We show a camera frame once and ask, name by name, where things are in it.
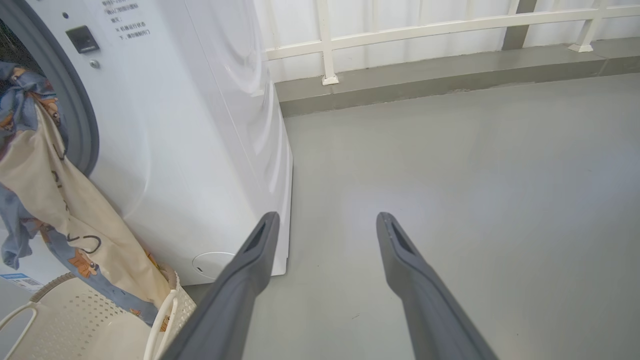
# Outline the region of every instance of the white laundry basket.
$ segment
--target white laundry basket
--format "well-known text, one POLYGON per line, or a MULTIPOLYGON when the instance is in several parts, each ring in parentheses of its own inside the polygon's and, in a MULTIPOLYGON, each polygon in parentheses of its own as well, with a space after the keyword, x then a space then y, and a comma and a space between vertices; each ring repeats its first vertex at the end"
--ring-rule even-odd
POLYGON ((0 322, 1 330, 19 313, 32 312, 6 359, 157 359, 195 309, 177 275, 175 287, 169 282, 172 290, 150 328, 73 274, 63 275, 0 322), (169 310, 166 331, 160 332, 169 310))

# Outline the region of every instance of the concrete floor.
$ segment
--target concrete floor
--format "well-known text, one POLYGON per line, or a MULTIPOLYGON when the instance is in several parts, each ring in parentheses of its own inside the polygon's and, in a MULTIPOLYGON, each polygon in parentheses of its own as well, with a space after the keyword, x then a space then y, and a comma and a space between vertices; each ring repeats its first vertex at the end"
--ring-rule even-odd
POLYGON ((244 358, 413 359, 385 282, 396 216, 500 359, 640 359, 640 74, 286 120, 288 273, 244 358))

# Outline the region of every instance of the white wall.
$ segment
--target white wall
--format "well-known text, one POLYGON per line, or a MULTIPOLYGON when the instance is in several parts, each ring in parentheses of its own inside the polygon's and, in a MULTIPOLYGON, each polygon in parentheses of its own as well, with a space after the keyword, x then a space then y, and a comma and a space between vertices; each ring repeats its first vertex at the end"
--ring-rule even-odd
MULTIPOLYGON (((319 40, 315 0, 271 0, 275 29, 269 27, 269 0, 255 0, 262 37, 267 48, 274 47, 274 32, 280 45, 319 40)), ((372 31, 372 0, 328 0, 332 37, 372 31)), ((462 20, 466 0, 424 0, 426 23, 462 20)), ((547 11, 553 0, 538 0, 536 11, 547 11)), ((593 0, 564 0, 561 8, 587 8, 593 0)), ((640 4, 640 0, 610 0, 611 5, 640 4)), ((379 0, 380 30, 418 25, 419 0, 379 0)), ((509 0, 475 0, 475 17, 505 15, 509 0)), ((572 43, 582 22, 533 25, 525 47, 572 43)), ((336 72, 393 63, 417 61, 444 56, 498 51, 502 47, 505 29, 489 29, 437 35, 433 37, 373 44, 333 52, 336 72)), ((605 19, 596 39, 640 37, 640 17, 605 19)), ((287 81, 323 75, 321 54, 308 54, 270 61, 274 81, 287 81)))

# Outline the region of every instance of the printed fabric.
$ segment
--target printed fabric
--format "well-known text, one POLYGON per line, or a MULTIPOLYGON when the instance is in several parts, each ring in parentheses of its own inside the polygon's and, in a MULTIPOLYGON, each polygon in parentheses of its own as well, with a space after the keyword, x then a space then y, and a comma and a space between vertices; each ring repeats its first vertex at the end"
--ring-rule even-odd
POLYGON ((67 124, 51 84, 0 62, 2 259, 18 269, 38 232, 86 284, 152 325, 166 279, 98 189, 65 156, 67 124))

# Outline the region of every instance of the sticker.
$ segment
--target sticker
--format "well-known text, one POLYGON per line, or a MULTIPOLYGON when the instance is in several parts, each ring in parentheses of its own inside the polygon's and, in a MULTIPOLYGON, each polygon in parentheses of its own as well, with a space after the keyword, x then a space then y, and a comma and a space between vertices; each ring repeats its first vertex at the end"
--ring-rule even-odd
POLYGON ((130 42, 151 35, 140 0, 84 0, 113 42, 130 42))
POLYGON ((12 283, 20 286, 21 288, 27 289, 32 293, 37 293, 38 290, 42 289, 43 284, 33 280, 32 278, 22 274, 0 274, 0 277, 4 277, 5 279, 11 281, 12 283))

